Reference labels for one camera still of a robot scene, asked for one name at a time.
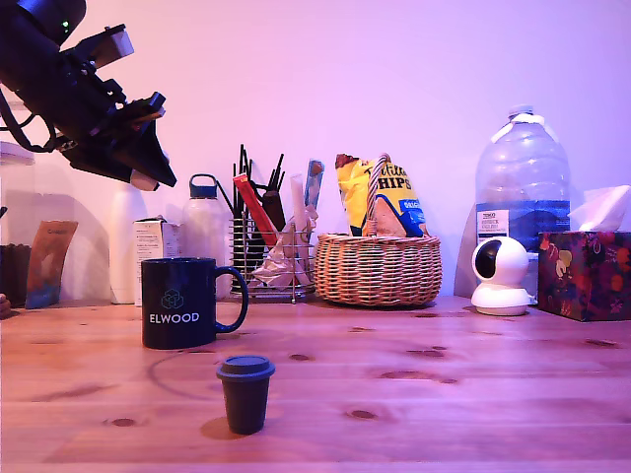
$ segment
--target gray lid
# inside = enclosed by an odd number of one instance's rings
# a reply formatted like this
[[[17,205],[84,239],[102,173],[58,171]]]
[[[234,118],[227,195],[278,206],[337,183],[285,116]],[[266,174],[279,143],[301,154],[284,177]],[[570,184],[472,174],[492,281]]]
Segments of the gray lid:
[[[195,185],[193,180],[196,177],[210,177],[214,181],[214,185]],[[212,174],[194,174],[188,182],[190,187],[191,199],[216,199],[217,198],[217,179]]]
[[[230,357],[217,368],[217,377],[226,381],[258,381],[270,377],[276,367],[267,358],[258,355]]]
[[[520,103],[519,105],[512,106],[511,109],[509,110],[509,120],[512,120],[520,113],[528,113],[530,115],[533,115],[534,107],[526,103]]]

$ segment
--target white security camera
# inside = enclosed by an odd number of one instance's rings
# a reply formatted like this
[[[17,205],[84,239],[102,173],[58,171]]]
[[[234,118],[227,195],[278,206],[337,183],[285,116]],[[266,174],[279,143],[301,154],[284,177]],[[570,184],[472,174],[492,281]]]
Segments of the white security camera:
[[[475,276],[482,282],[471,303],[490,315],[522,315],[530,297],[521,287],[526,275],[526,249],[516,239],[495,236],[477,245],[471,257]]]

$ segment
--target small cup with lid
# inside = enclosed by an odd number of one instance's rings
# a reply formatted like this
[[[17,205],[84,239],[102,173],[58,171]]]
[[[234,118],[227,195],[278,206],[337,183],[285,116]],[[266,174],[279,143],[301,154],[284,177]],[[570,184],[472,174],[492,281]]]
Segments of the small cup with lid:
[[[217,368],[232,432],[249,435],[263,428],[269,378],[275,371],[273,363],[258,355],[230,357]]]

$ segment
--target white bottle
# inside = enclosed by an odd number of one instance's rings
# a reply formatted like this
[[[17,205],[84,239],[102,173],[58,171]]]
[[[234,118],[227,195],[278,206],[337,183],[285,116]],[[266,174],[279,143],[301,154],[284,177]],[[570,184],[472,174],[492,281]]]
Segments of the white bottle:
[[[134,304],[134,221],[147,217],[139,189],[119,182],[109,211],[109,287],[113,304]]]
[[[570,167],[554,132],[530,105],[509,112],[476,171],[477,242],[512,237],[527,251],[524,286],[536,304],[538,234],[570,230]]]
[[[196,177],[210,177],[214,185],[195,185]],[[190,178],[190,199],[184,206],[182,221],[182,256],[213,258],[217,267],[226,265],[227,215],[217,199],[217,179],[212,174],[194,174]],[[217,300],[230,293],[232,277],[217,280]]]

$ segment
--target wicker basket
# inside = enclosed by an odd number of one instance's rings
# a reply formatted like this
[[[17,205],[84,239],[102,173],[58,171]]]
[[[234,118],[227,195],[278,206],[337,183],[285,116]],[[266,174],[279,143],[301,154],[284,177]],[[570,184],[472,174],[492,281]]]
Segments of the wicker basket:
[[[368,233],[372,236],[322,234],[315,253],[315,289],[336,303],[393,306],[433,300],[441,289],[443,266],[435,236],[375,236],[375,199],[381,155],[371,173]]]

